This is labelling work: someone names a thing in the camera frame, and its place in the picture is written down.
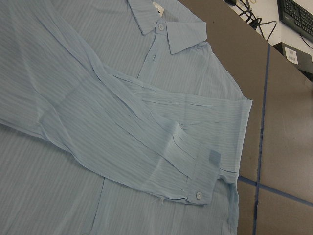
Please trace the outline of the black keyboard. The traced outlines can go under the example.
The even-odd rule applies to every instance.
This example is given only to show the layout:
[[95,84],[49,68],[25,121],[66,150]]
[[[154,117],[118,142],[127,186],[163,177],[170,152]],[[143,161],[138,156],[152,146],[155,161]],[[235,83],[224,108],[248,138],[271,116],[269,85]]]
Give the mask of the black keyboard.
[[277,0],[280,22],[313,41],[313,15],[293,0]]

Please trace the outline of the black labelled box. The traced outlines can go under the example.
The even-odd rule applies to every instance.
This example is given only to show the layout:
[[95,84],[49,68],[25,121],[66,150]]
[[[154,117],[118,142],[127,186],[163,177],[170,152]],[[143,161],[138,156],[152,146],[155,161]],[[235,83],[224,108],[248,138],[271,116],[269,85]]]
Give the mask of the black labelled box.
[[313,58],[310,54],[282,42],[275,44],[273,47],[310,81],[313,81]]

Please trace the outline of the light blue button shirt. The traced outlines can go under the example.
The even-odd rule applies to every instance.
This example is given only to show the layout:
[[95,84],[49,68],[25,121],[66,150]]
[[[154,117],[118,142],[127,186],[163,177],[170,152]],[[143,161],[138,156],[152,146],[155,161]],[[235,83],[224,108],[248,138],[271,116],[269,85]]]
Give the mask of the light blue button shirt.
[[234,235],[251,100],[176,0],[0,3],[3,235]]

